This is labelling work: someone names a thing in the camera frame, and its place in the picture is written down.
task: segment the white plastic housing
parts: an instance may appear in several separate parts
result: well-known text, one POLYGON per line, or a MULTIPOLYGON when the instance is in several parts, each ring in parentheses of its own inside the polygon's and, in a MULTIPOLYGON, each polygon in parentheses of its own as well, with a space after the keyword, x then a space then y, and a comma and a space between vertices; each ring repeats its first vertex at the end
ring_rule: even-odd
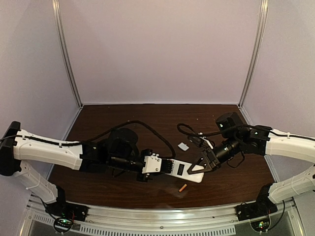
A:
POLYGON ((58 196, 56 186, 43 178, 27 161, 22 160, 20 167, 21 172, 17 171, 13 176, 45 203, 54 203, 58 196))
MULTIPOLYGON (((59 144, 77 143, 37 136, 27 132, 26 130, 21 130, 17 134, 24 136, 33 136, 48 141, 57 142, 59 144)), ((15 138, 15 141, 17 142, 17 145, 13 149, 14 159, 42 161, 46 163, 66 166, 73 170, 79 170, 82 164, 82 159, 80 159, 80 154, 82 154, 82 145, 72 147, 60 147, 58 145, 52 145, 30 140, 27 138, 23 139, 18 137, 15 138)))
POLYGON ((296 195, 315 190, 315 166, 293 176, 285 181, 274 183, 269 189, 269 199, 273 203, 280 203, 282 200, 296 195))
POLYGON ((281 132, 273 129, 277 134, 287 135, 279 137, 269 133, 270 140, 266 144, 267 155, 279 155, 292 157, 299 160, 315 163, 315 142, 312 140, 293 138, 290 133, 281 132))
POLYGON ((145 156, 144 162, 146 163, 145 167, 142 168, 142 173, 156 173, 160 172, 161 165, 162 165, 162 159, 158 157, 158 154, 151 155, 151 156, 145 156))

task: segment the small white object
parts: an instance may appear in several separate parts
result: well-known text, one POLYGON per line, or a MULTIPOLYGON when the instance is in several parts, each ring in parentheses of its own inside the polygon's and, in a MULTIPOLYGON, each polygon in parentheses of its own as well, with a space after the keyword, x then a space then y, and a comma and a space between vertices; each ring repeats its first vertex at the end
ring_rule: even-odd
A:
POLYGON ((213 146, 212 146, 212 144, 211 144, 211 142, 207 139, 207 137, 200 137, 202 140, 204 140, 204 141, 206 141, 206 143, 209 145, 209 147, 211 148, 211 149, 213 149, 213 146))
POLYGON ((181 142, 180 144, 178 144, 178 147, 183 150, 183 151, 187 151, 189 149, 189 147, 184 144, 183 142, 181 142))

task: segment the ventilation slot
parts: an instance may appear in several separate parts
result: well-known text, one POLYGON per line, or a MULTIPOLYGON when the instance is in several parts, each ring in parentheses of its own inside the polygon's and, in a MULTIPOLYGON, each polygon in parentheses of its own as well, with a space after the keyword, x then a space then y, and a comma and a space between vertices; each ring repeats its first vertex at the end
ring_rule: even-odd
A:
POLYGON ((89 225, 82 225, 80 227, 80 232, 84 233, 85 235, 91 236, 232 236, 236 235, 235 227, 229 226, 220 229, 213 229, 213 230, 203 230, 197 232, 191 232, 186 234, 174 234, 167 232, 160 233, 160 234, 151 234, 150 232, 135 232, 129 233, 127 230, 112 230, 112 229, 104 229, 102 227, 93 227, 89 225))
POLYGON ((46 216, 40 213, 35 213, 34 220, 39 221, 41 223, 44 223, 46 225, 52 225, 53 219, 50 218, 50 216, 46 216))

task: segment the cigarette butt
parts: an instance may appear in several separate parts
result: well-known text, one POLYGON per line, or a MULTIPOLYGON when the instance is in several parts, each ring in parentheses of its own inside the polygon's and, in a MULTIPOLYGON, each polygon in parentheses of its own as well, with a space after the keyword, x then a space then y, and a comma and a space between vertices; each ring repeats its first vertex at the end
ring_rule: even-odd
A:
POLYGON ((181 193, 186 187, 187 187, 187 184, 184 184, 183 187, 181 187, 178 191, 181 193))

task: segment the metal frame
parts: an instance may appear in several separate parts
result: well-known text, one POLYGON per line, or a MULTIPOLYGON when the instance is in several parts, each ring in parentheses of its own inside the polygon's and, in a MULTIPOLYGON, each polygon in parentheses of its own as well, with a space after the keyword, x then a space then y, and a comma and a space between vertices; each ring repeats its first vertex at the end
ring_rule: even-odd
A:
MULTIPOLYGON (((185 209, 121 209, 114 207, 88 205, 89 214, 85 222, 75 222, 74 232, 88 235, 103 235, 103 232, 113 232, 112 235, 195 235, 227 236, 235 235, 235 225, 249 222, 239 222, 234 207, 237 204, 185 208, 185 209)), ((293 200, 286 201, 286 211, 295 236, 305 236, 304 229, 293 200)), ((280 214, 283 205, 278 205, 280 214)), ((40 199, 31 195, 26 210, 26 217, 20 236, 27 236, 32 221, 52 225, 53 220, 45 213, 40 199)))
POLYGON ((242 96, 238 104, 240 108, 244 105, 246 96, 248 94, 248 90, 252 82, 252 77, 253 77, 256 63, 258 60, 260 45, 261 45, 262 38, 265 31, 267 14, 268 14, 268 0, 261 0, 261 7, 260 7, 260 13, 259 13, 259 19, 258 19, 256 39, 255 39, 254 49, 252 52, 252 59, 250 62, 250 67, 247 72, 247 77, 246 77, 245 85, 243 88, 242 96))
POLYGON ((66 70, 67 75, 68 75, 70 87, 71 87, 75 102, 77 104, 77 107, 81 108, 82 102, 81 102, 81 99, 79 96, 77 85, 76 85, 75 80, 74 80, 74 75, 73 75, 73 71, 72 71, 71 64, 70 64, 69 53, 68 53, 68 49, 67 49, 66 42, 65 42, 65 36, 64 36, 64 31, 63 31, 63 22, 62 22, 62 18, 61 18, 60 7, 59 7, 59 0, 52 0, 52 3, 53 3, 53 11, 54 11, 54 15, 55 15, 57 33, 58 33, 58 37, 59 37, 60 48, 62 51, 65 70, 66 70))

